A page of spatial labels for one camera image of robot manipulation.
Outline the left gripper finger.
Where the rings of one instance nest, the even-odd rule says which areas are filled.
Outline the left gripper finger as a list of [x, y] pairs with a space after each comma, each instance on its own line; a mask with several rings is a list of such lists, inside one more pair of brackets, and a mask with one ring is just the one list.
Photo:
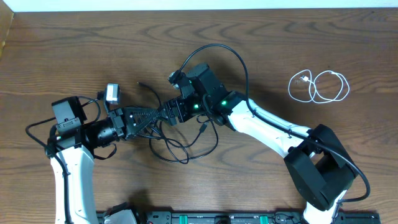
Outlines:
[[145, 129], [152, 122], [161, 119], [157, 114], [139, 114], [130, 113], [126, 115], [126, 139], [136, 137], [143, 129]]
[[164, 118], [165, 113], [153, 108], [127, 106], [123, 108], [124, 114], [134, 120]]

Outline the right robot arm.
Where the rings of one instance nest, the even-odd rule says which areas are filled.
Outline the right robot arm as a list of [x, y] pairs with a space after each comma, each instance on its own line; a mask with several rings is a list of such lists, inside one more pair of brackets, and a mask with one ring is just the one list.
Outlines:
[[171, 124], [203, 114], [219, 126], [247, 134], [280, 155], [307, 205], [307, 223], [333, 223], [338, 204], [358, 172], [353, 161], [325, 125], [311, 129], [290, 123], [262, 109], [246, 95], [228, 91], [201, 63], [188, 73], [177, 70], [168, 77], [180, 96], [166, 102]]

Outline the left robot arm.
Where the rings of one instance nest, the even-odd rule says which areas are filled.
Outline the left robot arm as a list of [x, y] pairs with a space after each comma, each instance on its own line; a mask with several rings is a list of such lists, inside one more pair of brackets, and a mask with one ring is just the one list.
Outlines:
[[52, 103], [57, 123], [48, 138], [56, 182], [56, 223], [98, 223], [93, 192], [94, 150], [136, 137], [146, 126], [166, 118], [158, 108], [126, 106], [107, 110], [105, 119], [87, 123], [77, 96]]

